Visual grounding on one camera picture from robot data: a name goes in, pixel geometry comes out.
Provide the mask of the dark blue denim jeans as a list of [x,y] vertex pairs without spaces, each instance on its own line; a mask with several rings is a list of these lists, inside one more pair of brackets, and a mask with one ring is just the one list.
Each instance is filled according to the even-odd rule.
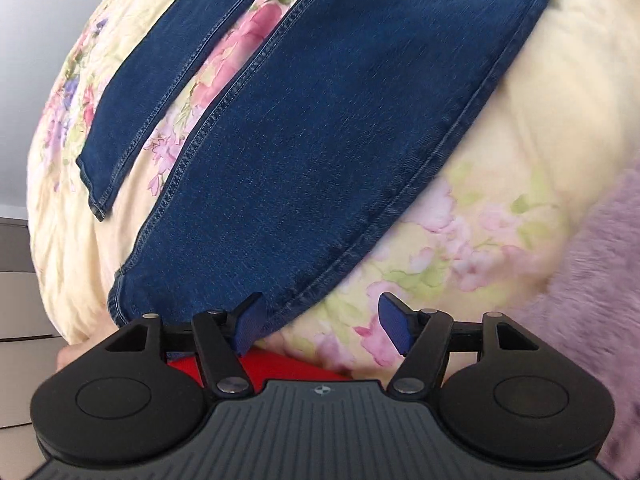
[[169,323],[319,302],[434,179],[549,0],[297,0],[195,123],[107,296]]

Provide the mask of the beige drawer cabinet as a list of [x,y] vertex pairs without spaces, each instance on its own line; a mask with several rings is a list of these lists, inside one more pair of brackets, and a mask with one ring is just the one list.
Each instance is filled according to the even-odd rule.
[[55,371],[65,341],[41,304],[26,223],[1,221],[1,477],[24,479],[43,463],[29,403]]

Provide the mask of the red garment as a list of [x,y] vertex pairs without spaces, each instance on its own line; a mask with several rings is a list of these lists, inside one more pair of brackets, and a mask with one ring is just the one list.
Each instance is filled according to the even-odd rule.
[[[270,380],[289,382],[346,382],[345,375],[321,367],[280,356],[259,348],[238,356],[232,349],[222,346],[216,356],[194,351],[169,353],[167,364],[193,378],[200,386],[218,399],[242,399],[260,393]],[[247,383],[240,392],[222,391],[218,384],[229,377],[243,377]]]

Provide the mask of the purple fluffy blanket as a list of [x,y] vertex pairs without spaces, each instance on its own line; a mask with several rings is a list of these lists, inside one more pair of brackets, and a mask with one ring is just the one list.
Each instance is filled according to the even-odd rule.
[[532,333],[612,394],[600,462],[639,477],[639,166],[626,170],[572,238],[546,290],[512,310]]

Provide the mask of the cream floral quilt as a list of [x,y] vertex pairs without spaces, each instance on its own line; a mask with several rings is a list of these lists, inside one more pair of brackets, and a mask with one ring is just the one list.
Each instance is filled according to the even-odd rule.
[[[56,78],[27,163],[44,310],[66,365],[114,332],[107,293],[205,107],[296,0],[255,0],[160,118],[112,218],[87,205],[75,159],[125,56],[174,0],[103,0]],[[382,292],[460,320],[536,295],[585,213],[639,147],[639,0],[550,0],[482,114],[418,202],[320,304],[267,350],[358,378],[399,356]]]

